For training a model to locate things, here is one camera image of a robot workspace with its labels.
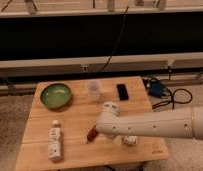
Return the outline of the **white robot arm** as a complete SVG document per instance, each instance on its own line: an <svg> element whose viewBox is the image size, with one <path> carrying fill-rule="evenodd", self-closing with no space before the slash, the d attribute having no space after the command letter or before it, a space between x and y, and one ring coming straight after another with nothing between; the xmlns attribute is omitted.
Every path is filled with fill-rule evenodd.
<svg viewBox="0 0 203 171"><path fill-rule="evenodd" d="M203 106L122 117L116 103L105 102L96 130L107 135L203 140Z"/></svg>

